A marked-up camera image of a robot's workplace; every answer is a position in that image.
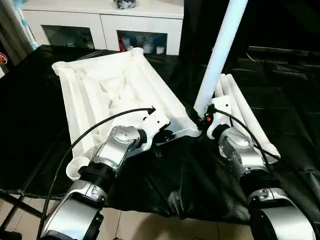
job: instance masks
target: shelf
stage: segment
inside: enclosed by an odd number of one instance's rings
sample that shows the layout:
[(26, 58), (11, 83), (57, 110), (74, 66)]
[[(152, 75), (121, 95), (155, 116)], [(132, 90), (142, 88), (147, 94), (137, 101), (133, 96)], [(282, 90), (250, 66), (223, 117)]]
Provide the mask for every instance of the shelf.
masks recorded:
[(184, 18), (184, 0), (137, 0), (132, 9), (118, 9), (112, 0), (28, 0), (22, 10), (122, 15), (165, 19)]

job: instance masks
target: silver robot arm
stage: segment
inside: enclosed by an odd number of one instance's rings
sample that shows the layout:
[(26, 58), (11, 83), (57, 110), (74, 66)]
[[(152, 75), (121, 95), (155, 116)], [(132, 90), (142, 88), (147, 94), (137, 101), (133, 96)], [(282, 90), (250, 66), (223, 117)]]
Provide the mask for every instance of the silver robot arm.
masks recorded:
[(218, 144), (247, 198), (254, 239), (315, 240), (309, 220), (271, 177), (251, 138), (231, 127), (228, 117), (211, 117), (207, 135)]
[(156, 110), (139, 129), (115, 126), (88, 166), (78, 171), (80, 179), (71, 185), (47, 218), (41, 240), (95, 240), (104, 219), (100, 211), (127, 154), (148, 150), (155, 134), (169, 123)]

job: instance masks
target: white cylinder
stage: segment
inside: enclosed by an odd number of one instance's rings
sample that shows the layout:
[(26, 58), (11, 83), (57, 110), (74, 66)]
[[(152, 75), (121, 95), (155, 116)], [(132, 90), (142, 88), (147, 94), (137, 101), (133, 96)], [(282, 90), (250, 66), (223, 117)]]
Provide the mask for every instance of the white cylinder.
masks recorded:
[[(280, 157), (280, 154), (276, 147), (269, 141), (267, 135), (265, 134), (264, 130), (260, 126), (258, 120), (256, 119), (254, 113), (252, 112), (250, 106), (248, 105), (245, 97), (243, 96), (242, 92), (240, 91), (235, 79), (232, 77), (231, 74), (226, 76), (228, 78), (232, 93), (236, 100), (236, 103), (242, 113), (243, 119), (245, 121), (246, 126), (250, 129), (253, 135), (261, 144), (262, 148), (273, 155)], [(270, 163), (276, 162), (276, 160), (267, 155), (268, 160)]]
[(219, 77), (218, 82), (216, 83), (215, 90), (214, 90), (214, 97), (215, 98), (218, 98), (218, 97), (225, 95), (224, 90), (222, 89), (222, 85), (221, 85), (221, 78), (223, 76), (225, 76), (225, 74), (222, 73)]
[(66, 166), (65, 173), (72, 181), (76, 181), (80, 178), (79, 169), (88, 166), (89, 163), (90, 159), (85, 156), (76, 157)]
[(210, 104), (248, 0), (230, 0), (193, 108), (200, 117)]
[[(234, 93), (232, 91), (231, 88), (231, 84), (229, 81), (229, 76), (230, 74), (228, 74), (227, 76), (224, 74), (221, 74), (220, 80), (221, 80), (221, 85), (222, 85), (222, 89), (223, 89), (223, 93), (224, 95), (229, 96), (230, 99), (230, 104), (231, 104), (231, 113), (232, 116), (236, 117), (237, 119), (239, 119), (244, 125), (246, 125), (245, 120), (242, 116), (242, 112), (239, 109), (239, 106), (237, 104), (237, 101), (235, 99)], [(251, 139), (250, 134), (247, 132), (247, 130), (245, 130), (239, 123), (237, 123), (236, 121), (234, 121), (233, 119), (231, 120), (233, 126), (238, 129), (243, 135), (247, 136), (248, 138)]]

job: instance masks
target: table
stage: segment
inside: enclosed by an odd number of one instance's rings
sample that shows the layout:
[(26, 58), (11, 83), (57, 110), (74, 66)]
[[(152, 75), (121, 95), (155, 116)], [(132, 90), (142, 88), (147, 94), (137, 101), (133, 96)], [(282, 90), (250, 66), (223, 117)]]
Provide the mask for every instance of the table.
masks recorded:
[[(1, 136), (5, 140), (1, 192), (30, 198), (47, 194), (59, 160), (70, 146), (61, 86), (51, 65), (90, 53), (114, 52), (43, 45), (1, 79)], [(178, 56), (146, 58), (191, 110), (206, 66)], [(281, 154), (282, 160), (273, 164), (275, 176), (319, 227), (320, 70), (257, 62), (226, 66), (223, 72), (233, 75)], [(57, 178), (53, 199), (59, 199), (72, 183), (65, 174), (67, 164)], [(243, 224), (249, 219), (238, 182), (205, 136), (183, 137), (128, 158), (106, 206), (181, 219)]]

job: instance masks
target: white cabinet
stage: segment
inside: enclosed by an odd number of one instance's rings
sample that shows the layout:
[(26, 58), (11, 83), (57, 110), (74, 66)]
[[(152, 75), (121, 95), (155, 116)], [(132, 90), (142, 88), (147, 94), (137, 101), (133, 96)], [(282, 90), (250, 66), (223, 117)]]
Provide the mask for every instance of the white cabinet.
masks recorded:
[(184, 0), (137, 0), (125, 10), (113, 0), (28, 0), (21, 8), (39, 45), (179, 54)]
[(105, 42), (109, 50), (119, 51), (119, 42), (124, 44), (123, 39), (126, 39), (131, 40), (129, 45), (144, 48), (145, 53), (156, 53), (158, 47), (164, 48), (168, 55), (179, 54), (182, 21), (172, 18), (101, 15)]
[(23, 14), (39, 45), (107, 49), (99, 14), (34, 10)]

